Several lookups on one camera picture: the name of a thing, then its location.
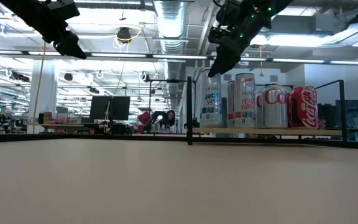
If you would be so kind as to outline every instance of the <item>computer monitor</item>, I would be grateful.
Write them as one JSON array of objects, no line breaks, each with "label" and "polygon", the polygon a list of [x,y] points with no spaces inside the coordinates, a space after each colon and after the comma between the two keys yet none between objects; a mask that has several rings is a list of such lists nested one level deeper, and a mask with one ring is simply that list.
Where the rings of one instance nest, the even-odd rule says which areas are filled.
[{"label": "computer monitor", "polygon": [[[105,119],[106,110],[111,96],[93,96],[91,104],[90,121],[95,119]],[[115,96],[109,106],[108,119],[126,121],[129,117],[129,104],[131,98],[129,96]]]}]

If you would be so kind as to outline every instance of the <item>beige table surface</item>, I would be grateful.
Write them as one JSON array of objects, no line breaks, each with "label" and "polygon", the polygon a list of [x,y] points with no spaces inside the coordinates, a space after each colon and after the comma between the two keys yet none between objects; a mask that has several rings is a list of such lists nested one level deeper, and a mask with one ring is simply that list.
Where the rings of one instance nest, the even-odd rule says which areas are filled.
[{"label": "beige table surface", "polygon": [[0,224],[358,224],[358,150],[0,143]]}]

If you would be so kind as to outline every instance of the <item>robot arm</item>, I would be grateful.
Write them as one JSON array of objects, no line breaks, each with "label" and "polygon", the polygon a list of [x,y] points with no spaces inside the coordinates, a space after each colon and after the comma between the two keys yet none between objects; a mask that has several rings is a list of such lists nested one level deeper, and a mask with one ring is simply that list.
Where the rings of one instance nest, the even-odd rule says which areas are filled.
[{"label": "robot arm", "polygon": [[73,0],[47,0],[44,3],[38,0],[0,0],[0,3],[37,30],[44,41],[53,42],[53,47],[61,55],[86,59],[78,46],[77,35],[66,30],[68,24],[65,20],[80,15]]},{"label": "robot arm", "polygon": [[271,17],[285,9],[293,0],[226,0],[216,15],[219,22],[212,27],[208,40],[219,44],[217,57],[209,77],[232,69],[251,40],[263,28],[271,28]]}]

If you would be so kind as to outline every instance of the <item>woman with dark hair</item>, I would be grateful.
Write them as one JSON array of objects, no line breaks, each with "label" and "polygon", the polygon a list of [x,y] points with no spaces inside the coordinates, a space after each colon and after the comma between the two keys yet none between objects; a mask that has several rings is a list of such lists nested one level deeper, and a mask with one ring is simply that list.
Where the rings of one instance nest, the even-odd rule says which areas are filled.
[{"label": "woman with dark hair", "polygon": [[150,118],[147,126],[145,128],[146,131],[150,131],[152,128],[152,124],[157,120],[158,116],[162,116],[162,119],[158,122],[160,124],[160,128],[164,125],[166,128],[169,128],[175,124],[175,112],[170,110],[168,112],[164,111],[156,111],[153,113]]}]

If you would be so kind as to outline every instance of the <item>diet coke can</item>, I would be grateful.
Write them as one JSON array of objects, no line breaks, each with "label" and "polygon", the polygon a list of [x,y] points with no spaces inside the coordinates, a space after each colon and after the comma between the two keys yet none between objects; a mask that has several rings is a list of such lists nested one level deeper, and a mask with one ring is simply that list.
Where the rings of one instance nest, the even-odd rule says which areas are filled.
[{"label": "diet coke can", "polygon": [[290,93],[280,85],[268,85],[262,93],[264,128],[287,128]]},{"label": "diet coke can", "polygon": [[317,93],[313,86],[295,87],[290,102],[291,127],[318,128]]},{"label": "diet coke can", "polygon": [[208,77],[208,72],[202,75],[201,84],[201,127],[218,128],[222,125],[221,76]]},{"label": "diet coke can", "polygon": [[227,83],[227,128],[234,128],[234,81]]},{"label": "diet coke can", "polygon": [[264,118],[262,115],[262,93],[264,88],[261,87],[256,91],[255,94],[255,103],[256,103],[256,127],[263,128],[264,126]]},{"label": "diet coke can", "polygon": [[236,128],[255,127],[255,77],[252,73],[236,75],[234,87],[234,125]]}]

